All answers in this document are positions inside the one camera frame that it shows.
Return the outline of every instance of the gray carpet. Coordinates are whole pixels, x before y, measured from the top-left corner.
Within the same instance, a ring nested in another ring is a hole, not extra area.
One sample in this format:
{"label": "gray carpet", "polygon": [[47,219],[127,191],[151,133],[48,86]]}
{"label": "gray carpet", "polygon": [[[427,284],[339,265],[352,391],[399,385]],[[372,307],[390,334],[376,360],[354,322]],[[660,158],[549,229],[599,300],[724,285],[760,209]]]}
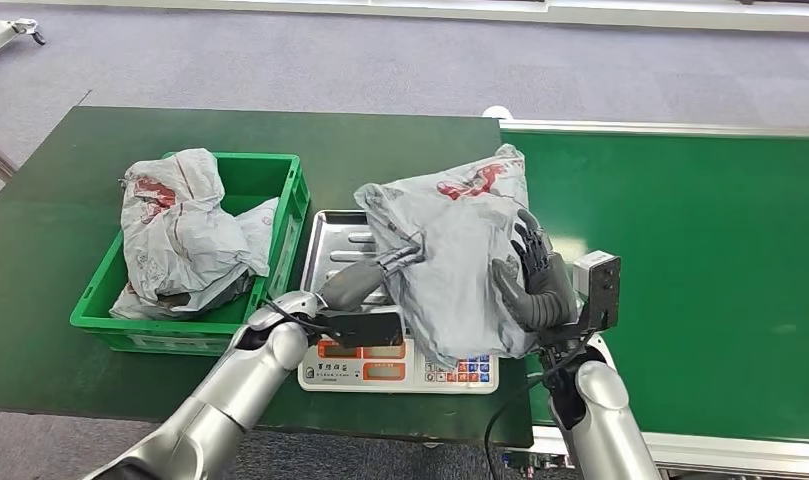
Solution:
{"label": "gray carpet", "polygon": [[[0,52],[0,147],[19,164],[81,101],[809,125],[809,35],[0,5],[22,16],[49,43]],[[152,428],[0,413],[0,479],[76,477]],[[254,432],[225,477],[486,473],[475,447]]]}

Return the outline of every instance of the black cable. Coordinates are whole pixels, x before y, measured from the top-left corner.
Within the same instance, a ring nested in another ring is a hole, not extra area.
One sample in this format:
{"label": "black cable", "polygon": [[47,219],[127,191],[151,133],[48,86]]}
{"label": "black cable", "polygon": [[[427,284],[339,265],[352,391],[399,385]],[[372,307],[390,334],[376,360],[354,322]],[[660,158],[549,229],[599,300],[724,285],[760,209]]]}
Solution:
{"label": "black cable", "polygon": [[315,329],[315,330],[322,330],[322,331],[329,330],[325,326],[316,325],[315,323],[310,323],[310,322],[306,322],[304,320],[301,320],[300,318],[296,317],[295,315],[292,315],[291,313],[287,312],[286,310],[280,308],[280,305],[274,303],[271,300],[265,299],[265,300],[263,300],[263,303],[265,303],[266,305],[271,307],[272,310],[274,310],[275,312],[279,313],[280,315],[283,315],[283,317],[286,318],[287,320],[289,320],[290,322],[295,322],[295,323],[297,323],[299,325],[303,325],[303,326],[305,326],[307,328],[312,328],[312,329]]}
{"label": "black cable", "polygon": [[584,339],[581,341],[580,345],[575,347],[569,353],[569,355],[566,355],[566,357],[564,357],[562,360],[554,364],[553,367],[544,371],[542,374],[537,375],[536,377],[531,377],[531,379],[528,380],[528,383],[525,385],[525,388],[521,388],[515,393],[513,393],[513,395],[511,395],[510,398],[508,398],[507,401],[504,402],[504,405],[502,405],[501,408],[499,408],[492,415],[492,418],[489,419],[489,422],[486,424],[486,431],[484,431],[484,453],[486,453],[486,463],[487,465],[489,465],[489,474],[492,477],[492,480],[498,480],[498,475],[496,475],[495,473],[495,465],[492,464],[492,457],[489,455],[489,435],[492,433],[492,427],[495,425],[495,422],[498,420],[498,417],[500,417],[501,414],[504,413],[504,410],[507,410],[507,408],[513,404],[513,401],[516,400],[519,397],[519,395],[526,393],[528,390],[534,388],[543,379],[554,375],[555,372],[565,367],[566,365],[569,364],[569,362],[574,360],[575,357],[577,357],[581,353],[581,350],[584,349],[587,343],[589,343],[590,339],[592,339],[594,333],[595,331],[588,333],[587,336],[584,337]]}

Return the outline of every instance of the gray plastic bag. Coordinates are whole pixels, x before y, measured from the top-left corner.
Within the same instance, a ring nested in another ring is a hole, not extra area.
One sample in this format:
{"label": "gray plastic bag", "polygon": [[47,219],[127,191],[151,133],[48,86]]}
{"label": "gray plastic bag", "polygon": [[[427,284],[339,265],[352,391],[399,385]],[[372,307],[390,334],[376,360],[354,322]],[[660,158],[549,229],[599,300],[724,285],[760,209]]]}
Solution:
{"label": "gray plastic bag", "polygon": [[234,217],[217,160],[202,148],[136,162],[124,175],[121,228],[128,285],[116,318],[188,319],[247,291],[269,274],[273,198]]}
{"label": "gray plastic bag", "polygon": [[521,357],[534,342],[501,302],[489,264],[518,268],[510,245],[527,208],[525,157],[512,145],[494,156],[354,193],[379,251],[422,245],[426,260],[388,279],[387,289],[429,358],[453,366],[475,355]]}

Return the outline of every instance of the green crate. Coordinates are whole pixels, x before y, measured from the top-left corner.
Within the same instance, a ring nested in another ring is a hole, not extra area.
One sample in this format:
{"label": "green crate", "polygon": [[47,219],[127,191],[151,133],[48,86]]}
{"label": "green crate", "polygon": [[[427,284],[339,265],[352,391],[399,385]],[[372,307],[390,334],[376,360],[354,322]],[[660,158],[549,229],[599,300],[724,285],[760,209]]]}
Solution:
{"label": "green crate", "polygon": [[109,310],[127,283],[122,234],[116,236],[71,314],[71,325],[91,333],[121,352],[220,355],[237,327],[266,294],[286,292],[301,238],[310,194],[295,155],[213,153],[224,184],[222,208],[238,215],[280,197],[274,218],[270,275],[256,277],[250,292],[195,320],[124,320]]}

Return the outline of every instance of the stainless steel tray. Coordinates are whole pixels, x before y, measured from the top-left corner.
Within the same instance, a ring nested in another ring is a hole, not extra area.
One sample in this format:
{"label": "stainless steel tray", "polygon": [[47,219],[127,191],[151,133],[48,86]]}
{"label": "stainless steel tray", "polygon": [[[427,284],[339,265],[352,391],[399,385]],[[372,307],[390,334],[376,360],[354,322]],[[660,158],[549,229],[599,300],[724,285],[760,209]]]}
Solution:
{"label": "stainless steel tray", "polygon": [[[301,289],[315,292],[351,263],[374,257],[377,245],[362,210],[322,210],[313,217]],[[383,287],[363,302],[363,311],[392,305]]]}

